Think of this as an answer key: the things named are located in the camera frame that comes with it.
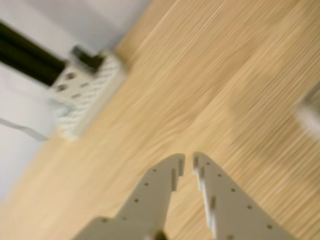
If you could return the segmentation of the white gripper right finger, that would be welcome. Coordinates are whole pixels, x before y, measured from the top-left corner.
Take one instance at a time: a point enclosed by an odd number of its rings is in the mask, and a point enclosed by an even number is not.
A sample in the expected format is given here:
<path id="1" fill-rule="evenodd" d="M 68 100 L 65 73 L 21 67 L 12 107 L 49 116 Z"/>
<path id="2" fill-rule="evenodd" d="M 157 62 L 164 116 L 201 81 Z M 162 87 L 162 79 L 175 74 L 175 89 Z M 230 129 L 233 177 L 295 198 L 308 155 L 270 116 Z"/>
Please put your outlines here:
<path id="1" fill-rule="evenodd" d="M 207 226 L 215 240 L 293 240 L 209 156 L 193 154 Z"/>

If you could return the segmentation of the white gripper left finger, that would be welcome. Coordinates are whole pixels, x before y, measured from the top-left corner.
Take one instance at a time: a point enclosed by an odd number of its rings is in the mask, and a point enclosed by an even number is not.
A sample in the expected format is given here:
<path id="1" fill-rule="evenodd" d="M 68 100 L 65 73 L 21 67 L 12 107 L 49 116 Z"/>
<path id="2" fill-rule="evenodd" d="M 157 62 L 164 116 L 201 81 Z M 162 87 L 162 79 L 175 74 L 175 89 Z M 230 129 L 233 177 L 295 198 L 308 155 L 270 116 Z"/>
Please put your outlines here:
<path id="1" fill-rule="evenodd" d="M 184 174 L 185 155 L 176 153 L 152 166 L 114 218 L 96 217 L 76 240 L 166 240 L 166 216 L 172 192 Z"/>

